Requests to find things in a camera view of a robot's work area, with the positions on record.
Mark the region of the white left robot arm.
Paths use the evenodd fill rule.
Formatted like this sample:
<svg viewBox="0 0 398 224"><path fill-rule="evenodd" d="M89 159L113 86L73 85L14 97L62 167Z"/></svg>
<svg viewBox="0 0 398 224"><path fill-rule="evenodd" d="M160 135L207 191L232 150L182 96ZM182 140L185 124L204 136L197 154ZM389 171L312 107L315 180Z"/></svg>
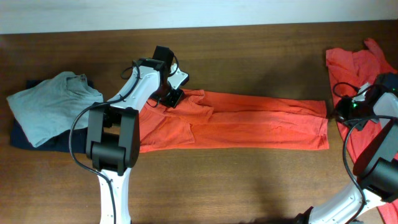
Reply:
<svg viewBox="0 0 398 224"><path fill-rule="evenodd" d="M117 95L88 110L86 155L99 179L101 224L131 222L129 177L140 151L139 113L149 99L176 107L180 86L189 80L176 57L141 58L129 70Z"/></svg>

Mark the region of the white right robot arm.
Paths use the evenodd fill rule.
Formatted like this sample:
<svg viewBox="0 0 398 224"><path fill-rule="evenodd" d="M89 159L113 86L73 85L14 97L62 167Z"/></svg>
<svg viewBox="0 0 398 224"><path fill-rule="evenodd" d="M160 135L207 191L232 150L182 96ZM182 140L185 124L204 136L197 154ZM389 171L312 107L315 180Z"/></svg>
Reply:
<svg viewBox="0 0 398 224"><path fill-rule="evenodd" d="M374 115L357 119L343 144L343 163L351 183L333 198L317 207L299 213L295 224L359 223L357 218L368 210L397 199L397 96L383 94L373 107ZM382 130L348 167L346 147L357 125L378 119Z"/></svg>

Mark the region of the orange soccer print t-shirt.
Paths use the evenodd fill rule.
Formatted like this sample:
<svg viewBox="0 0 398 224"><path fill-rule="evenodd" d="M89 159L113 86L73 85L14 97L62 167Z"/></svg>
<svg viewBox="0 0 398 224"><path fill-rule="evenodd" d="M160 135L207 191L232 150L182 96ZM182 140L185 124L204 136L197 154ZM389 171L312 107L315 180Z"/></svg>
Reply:
<svg viewBox="0 0 398 224"><path fill-rule="evenodd" d="M329 148L326 104L185 90L176 108L145 105L139 114L141 152L168 149Z"/></svg>

